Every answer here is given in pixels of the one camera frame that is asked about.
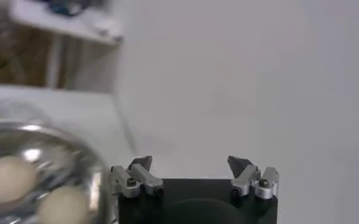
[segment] screw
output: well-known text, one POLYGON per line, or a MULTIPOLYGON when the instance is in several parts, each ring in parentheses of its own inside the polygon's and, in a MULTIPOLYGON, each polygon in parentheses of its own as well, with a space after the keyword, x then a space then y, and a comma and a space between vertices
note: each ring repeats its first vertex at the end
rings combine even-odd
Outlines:
POLYGON ((261 187, 268 187, 269 186, 269 182, 266 179, 260 179, 259 181, 259 186, 261 187))
POLYGON ((233 198, 240 198, 241 197, 241 190, 233 189, 230 193, 233 198))
POLYGON ((129 178, 127 181, 126 181, 126 186, 127 187, 133 187, 136 185, 136 180, 134 178, 129 178))

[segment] white wall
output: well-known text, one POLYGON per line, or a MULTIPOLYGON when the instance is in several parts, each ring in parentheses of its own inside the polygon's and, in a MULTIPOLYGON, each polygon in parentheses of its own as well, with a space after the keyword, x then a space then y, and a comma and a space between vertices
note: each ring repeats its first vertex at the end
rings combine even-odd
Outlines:
POLYGON ((279 223, 359 222, 359 0, 123 7, 114 93, 158 175, 236 154, 279 169, 279 223))

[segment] white ball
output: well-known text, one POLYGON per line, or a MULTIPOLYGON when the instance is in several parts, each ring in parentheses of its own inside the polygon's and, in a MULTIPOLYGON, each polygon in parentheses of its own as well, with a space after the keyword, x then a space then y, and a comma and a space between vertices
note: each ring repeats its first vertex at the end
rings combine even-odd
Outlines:
POLYGON ((52 191, 38 207, 40 224, 84 224, 88 220, 88 202, 76 187, 52 191))
POLYGON ((35 167, 19 157, 0 158, 0 203, 15 201, 34 187, 35 167))

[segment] table surface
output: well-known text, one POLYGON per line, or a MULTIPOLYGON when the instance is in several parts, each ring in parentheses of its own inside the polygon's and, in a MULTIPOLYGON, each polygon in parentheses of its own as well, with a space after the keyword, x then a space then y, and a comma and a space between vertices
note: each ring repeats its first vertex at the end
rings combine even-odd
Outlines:
POLYGON ((133 157, 109 94, 1 85, 0 97, 36 105, 56 127, 82 138, 97 150, 108 166, 126 166, 133 157))
POLYGON ((158 177, 232 178, 226 157, 248 157, 262 170, 274 166, 280 172, 279 223, 359 222, 359 142, 354 152, 324 150, 315 142, 300 145, 294 138, 272 131, 269 141, 257 140, 256 150, 228 147, 218 152, 182 149, 133 153, 110 95, 0 86, 0 97, 36 104, 61 128, 84 138, 109 165, 126 166, 133 155, 150 154, 154 157, 151 172, 158 177), (274 144, 279 139, 292 141, 276 150, 274 144))

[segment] shelf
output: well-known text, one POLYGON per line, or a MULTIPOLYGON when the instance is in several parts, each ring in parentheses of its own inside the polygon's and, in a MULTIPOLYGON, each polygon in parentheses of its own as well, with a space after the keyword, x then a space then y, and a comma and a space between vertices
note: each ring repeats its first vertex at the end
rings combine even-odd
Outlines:
POLYGON ((109 45, 114 45, 121 39, 118 23, 111 22, 110 35, 99 33, 94 26, 97 21, 107 22, 114 19, 98 9, 87 8, 79 16, 67 17, 52 13, 45 2, 12 0, 10 3, 11 19, 25 26, 109 45))

